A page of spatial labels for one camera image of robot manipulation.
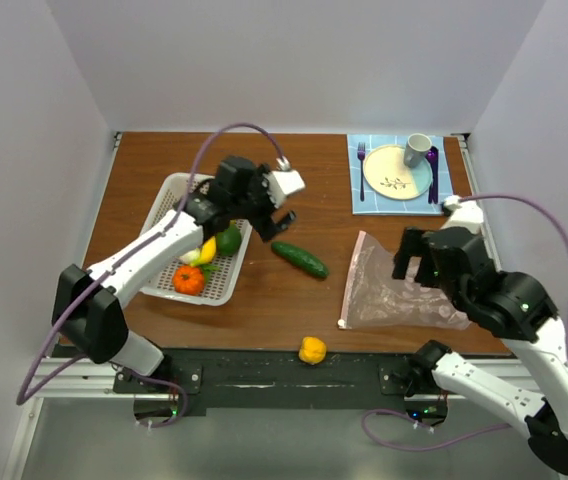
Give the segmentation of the dark green fake cucumber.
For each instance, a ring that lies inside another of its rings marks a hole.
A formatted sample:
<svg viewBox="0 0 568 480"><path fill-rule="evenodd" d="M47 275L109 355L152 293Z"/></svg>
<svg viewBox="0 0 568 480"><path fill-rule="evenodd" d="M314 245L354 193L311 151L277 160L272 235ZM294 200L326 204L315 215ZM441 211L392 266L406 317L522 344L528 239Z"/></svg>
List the dark green fake cucumber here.
<svg viewBox="0 0 568 480"><path fill-rule="evenodd" d="M276 256L314 278L326 279L329 276L329 269L325 263L301 247L276 241L271 244L271 251Z"/></svg>

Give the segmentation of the green fake vegetable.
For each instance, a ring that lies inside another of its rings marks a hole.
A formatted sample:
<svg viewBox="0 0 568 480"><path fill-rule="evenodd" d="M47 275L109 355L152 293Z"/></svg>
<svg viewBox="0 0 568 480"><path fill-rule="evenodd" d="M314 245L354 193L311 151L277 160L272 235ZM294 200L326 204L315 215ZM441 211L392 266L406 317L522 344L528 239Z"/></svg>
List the green fake vegetable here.
<svg viewBox="0 0 568 480"><path fill-rule="evenodd" d="M215 240L218 255L233 256L242 244L242 234L236 224L231 224L226 230L217 233Z"/></svg>

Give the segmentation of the clear zip top bag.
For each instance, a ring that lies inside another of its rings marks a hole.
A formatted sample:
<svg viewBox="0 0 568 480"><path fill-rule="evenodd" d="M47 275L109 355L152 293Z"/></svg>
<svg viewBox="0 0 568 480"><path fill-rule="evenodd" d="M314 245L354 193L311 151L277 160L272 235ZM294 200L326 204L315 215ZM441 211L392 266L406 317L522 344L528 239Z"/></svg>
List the clear zip top bag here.
<svg viewBox="0 0 568 480"><path fill-rule="evenodd" d="M392 277L393 254L372 235L358 233L345 284L342 330L385 326L465 330L470 321L445 294L415 281L419 261L412 259L406 277Z"/></svg>

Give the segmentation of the yellow fake fruit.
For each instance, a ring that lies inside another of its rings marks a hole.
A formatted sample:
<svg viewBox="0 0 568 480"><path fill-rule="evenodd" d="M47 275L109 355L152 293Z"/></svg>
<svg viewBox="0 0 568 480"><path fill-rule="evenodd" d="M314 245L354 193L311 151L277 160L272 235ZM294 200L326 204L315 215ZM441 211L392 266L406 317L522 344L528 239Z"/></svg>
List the yellow fake fruit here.
<svg viewBox="0 0 568 480"><path fill-rule="evenodd" d="M217 242L215 237L208 239L199 249L198 257L190 263L191 266L210 264L217 253Z"/></svg>

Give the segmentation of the white fake radish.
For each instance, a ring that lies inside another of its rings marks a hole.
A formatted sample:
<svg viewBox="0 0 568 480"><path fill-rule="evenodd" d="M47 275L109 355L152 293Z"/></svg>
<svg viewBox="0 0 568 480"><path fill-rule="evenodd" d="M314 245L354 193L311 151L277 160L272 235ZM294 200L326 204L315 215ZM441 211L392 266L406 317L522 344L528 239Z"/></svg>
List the white fake radish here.
<svg viewBox="0 0 568 480"><path fill-rule="evenodd" d="M192 251L187 252L186 254L182 255L179 258L180 262L184 265L193 267L193 266L190 265L190 263L198 257L199 249L200 248L197 248L195 250L192 250ZM218 270L218 267L213 264L213 261L210 264L200 265L200 266L193 267L193 268L198 269L203 274L206 281L209 281L211 276Z"/></svg>

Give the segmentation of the orange fake fruit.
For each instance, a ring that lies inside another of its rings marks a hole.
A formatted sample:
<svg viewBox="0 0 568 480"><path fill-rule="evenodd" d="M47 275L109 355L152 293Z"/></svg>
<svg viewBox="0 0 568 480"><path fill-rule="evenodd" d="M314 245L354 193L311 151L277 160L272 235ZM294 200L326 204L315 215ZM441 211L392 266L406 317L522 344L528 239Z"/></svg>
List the orange fake fruit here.
<svg viewBox="0 0 568 480"><path fill-rule="evenodd" d="M175 270L172 285L177 293L197 296L205 289L207 278L199 267L183 265Z"/></svg>

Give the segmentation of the white perforated plastic basket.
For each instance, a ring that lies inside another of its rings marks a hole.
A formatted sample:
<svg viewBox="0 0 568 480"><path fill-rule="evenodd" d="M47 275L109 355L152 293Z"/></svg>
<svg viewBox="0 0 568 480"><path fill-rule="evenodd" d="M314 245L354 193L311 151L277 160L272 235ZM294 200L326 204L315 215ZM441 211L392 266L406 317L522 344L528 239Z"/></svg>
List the white perforated plastic basket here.
<svg viewBox="0 0 568 480"><path fill-rule="evenodd" d="M161 185L156 198L147 214L140 234L144 234L158 223L173 205L186 192L188 173L174 173L167 176ZM177 257L151 278L140 290L141 293L166 300L204 306L221 306L231 298L239 277L245 253L251 238L252 226L246 220L236 220L235 225L241 235L238 251L232 256L217 254L212 264L215 269L210 272L204 290L197 296L178 293L174 289L173 276L182 266Z"/></svg>

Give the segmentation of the yellow orange fake pear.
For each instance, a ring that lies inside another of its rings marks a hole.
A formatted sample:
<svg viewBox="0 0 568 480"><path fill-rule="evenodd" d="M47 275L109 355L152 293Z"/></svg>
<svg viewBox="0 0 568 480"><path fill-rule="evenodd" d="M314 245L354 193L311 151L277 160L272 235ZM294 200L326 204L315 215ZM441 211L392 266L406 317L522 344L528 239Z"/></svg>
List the yellow orange fake pear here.
<svg viewBox="0 0 568 480"><path fill-rule="evenodd" d="M317 365L324 361L327 351L327 345L322 340L306 336L302 339L298 357L305 364Z"/></svg>

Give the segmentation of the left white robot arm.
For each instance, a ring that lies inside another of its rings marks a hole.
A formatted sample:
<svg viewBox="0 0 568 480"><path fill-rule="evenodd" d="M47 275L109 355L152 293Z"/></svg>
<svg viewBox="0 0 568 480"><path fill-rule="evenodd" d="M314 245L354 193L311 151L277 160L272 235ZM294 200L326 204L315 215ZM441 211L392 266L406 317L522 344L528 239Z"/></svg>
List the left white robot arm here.
<svg viewBox="0 0 568 480"><path fill-rule="evenodd" d="M65 269L57 287L55 327L94 363L135 372L149 392L164 390L171 380L165 355L129 329L124 308L171 260L201 246L233 220L248 221L263 241L272 240L295 219L289 212L274 221L273 213L304 187L300 173L286 163L273 170L242 157L224 159L202 187L187 188L158 223L121 251L86 270L76 265Z"/></svg>

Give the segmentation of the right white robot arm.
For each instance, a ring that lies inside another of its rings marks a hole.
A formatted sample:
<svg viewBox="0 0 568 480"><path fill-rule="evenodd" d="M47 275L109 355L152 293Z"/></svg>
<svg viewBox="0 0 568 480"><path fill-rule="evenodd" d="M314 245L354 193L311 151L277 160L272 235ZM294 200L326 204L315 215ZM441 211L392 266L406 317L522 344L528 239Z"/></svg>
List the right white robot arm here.
<svg viewBox="0 0 568 480"><path fill-rule="evenodd" d="M440 289L455 309L501 340L539 390L516 387L431 340L408 360L407 393L439 387L464 396L518 431L547 467L568 476L566 330L545 288L528 274L498 270L483 237L464 227L405 229L394 278L405 277L412 258L420 261L416 282Z"/></svg>

